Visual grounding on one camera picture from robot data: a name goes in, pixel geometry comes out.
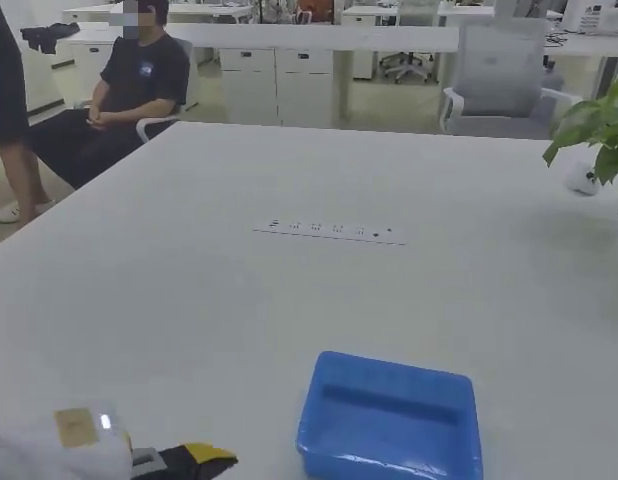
chair backrest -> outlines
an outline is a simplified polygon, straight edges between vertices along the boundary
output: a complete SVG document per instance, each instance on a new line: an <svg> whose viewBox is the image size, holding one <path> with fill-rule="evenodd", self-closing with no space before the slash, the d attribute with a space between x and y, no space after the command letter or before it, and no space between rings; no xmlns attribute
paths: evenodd
<svg viewBox="0 0 618 480"><path fill-rule="evenodd" d="M465 99L463 115L529 116L542 91L546 30L535 18L461 25L453 89Z"/></svg>
<svg viewBox="0 0 618 480"><path fill-rule="evenodd" d="M193 55L193 43L191 43L189 40L183 40L181 38L176 38L175 39L180 46L182 47L182 49L185 51L185 54L187 55L187 58L189 59L189 61L195 61L194 55ZM178 114L180 113L180 111L182 110L182 105L176 105L176 111L174 112L174 114Z"/></svg>
<svg viewBox="0 0 618 480"><path fill-rule="evenodd" d="M398 4L398 25L430 27L438 15L440 0L401 0Z"/></svg>

white wall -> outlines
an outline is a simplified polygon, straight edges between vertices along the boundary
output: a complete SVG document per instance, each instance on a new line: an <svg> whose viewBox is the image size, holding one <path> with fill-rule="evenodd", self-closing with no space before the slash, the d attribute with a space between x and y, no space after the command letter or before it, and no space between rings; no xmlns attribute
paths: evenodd
<svg viewBox="0 0 618 480"><path fill-rule="evenodd" d="M45 1L50 0L34 0L34 2ZM23 53L27 108L30 111L35 110L62 99L51 73L50 58L31 50L20 34L21 28L36 25L32 2L30 0L0 0L0 6Z"/></svg>

dark shorts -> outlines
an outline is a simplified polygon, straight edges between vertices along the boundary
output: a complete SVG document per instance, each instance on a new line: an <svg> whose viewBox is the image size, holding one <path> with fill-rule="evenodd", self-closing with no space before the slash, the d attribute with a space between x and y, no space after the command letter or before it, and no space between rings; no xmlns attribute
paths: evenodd
<svg viewBox="0 0 618 480"><path fill-rule="evenodd" d="M0 145L24 140L28 129L25 76L18 54L0 65Z"/></svg>

gray office chair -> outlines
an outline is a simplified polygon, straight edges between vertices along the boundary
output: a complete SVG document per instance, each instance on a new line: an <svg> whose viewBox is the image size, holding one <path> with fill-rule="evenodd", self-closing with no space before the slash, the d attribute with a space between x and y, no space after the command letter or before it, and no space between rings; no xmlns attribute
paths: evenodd
<svg viewBox="0 0 618 480"><path fill-rule="evenodd" d="M454 80L443 90L444 133L549 139L555 102L582 99L543 87L546 25L545 19L480 18L460 27Z"/></svg>
<svg viewBox="0 0 618 480"><path fill-rule="evenodd" d="M399 27L431 27L438 15L440 0L402 0L398 5ZM433 61L431 54L416 54L401 52L385 57L380 61L385 77L395 74L395 82L400 83L407 75L418 75L426 83L432 78L432 69L426 64Z"/></svg>
<svg viewBox="0 0 618 480"><path fill-rule="evenodd" d="M191 55L193 52L193 44L189 42L188 40L181 40L179 38L177 38L176 40L178 41L182 49L185 51L187 58L191 58ZM91 100L82 100L82 101L76 102L74 104L74 108L76 109L88 108L90 104L91 104ZM143 118L142 120L139 120L138 123L136 124L136 132L138 133L138 136L142 139L142 142L147 143L149 142L149 140L151 140L149 136L150 134L147 132L147 127L149 125L160 125L160 124L168 124L168 123L174 124L180 120L181 113L182 113L182 107L178 105L176 106L176 111L174 112L174 114L168 117Z"/></svg>

blue plastic tray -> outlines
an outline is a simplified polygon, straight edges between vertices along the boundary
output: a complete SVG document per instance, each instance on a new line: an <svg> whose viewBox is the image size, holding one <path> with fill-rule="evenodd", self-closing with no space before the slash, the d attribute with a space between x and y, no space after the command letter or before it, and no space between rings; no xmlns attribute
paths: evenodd
<svg viewBox="0 0 618 480"><path fill-rule="evenodd" d="M473 387L452 373L324 352L296 446L323 480L482 480Z"/></svg>

